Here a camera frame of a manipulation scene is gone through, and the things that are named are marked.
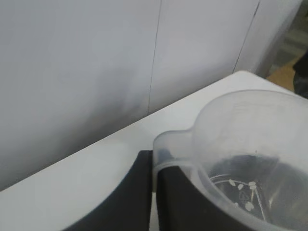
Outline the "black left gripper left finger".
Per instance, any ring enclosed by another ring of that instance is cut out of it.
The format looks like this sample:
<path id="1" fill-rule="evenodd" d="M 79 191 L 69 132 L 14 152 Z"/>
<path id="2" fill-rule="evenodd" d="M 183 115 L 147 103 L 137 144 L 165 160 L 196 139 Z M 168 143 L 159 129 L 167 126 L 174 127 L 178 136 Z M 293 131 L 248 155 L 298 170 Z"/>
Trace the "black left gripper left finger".
<path id="1" fill-rule="evenodd" d="M 140 151 L 116 189 L 67 231 L 147 231 L 152 206 L 153 153 Z"/>

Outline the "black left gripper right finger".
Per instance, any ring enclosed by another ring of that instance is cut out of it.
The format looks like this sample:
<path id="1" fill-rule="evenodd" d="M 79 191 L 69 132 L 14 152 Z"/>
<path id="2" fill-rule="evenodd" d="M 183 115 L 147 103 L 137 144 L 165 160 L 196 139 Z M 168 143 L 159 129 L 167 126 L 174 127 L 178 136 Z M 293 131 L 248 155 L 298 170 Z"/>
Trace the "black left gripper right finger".
<path id="1" fill-rule="evenodd" d="M 161 231 L 221 231 L 217 209 L 179 167 L 157 176 L 156 204 Z"/>

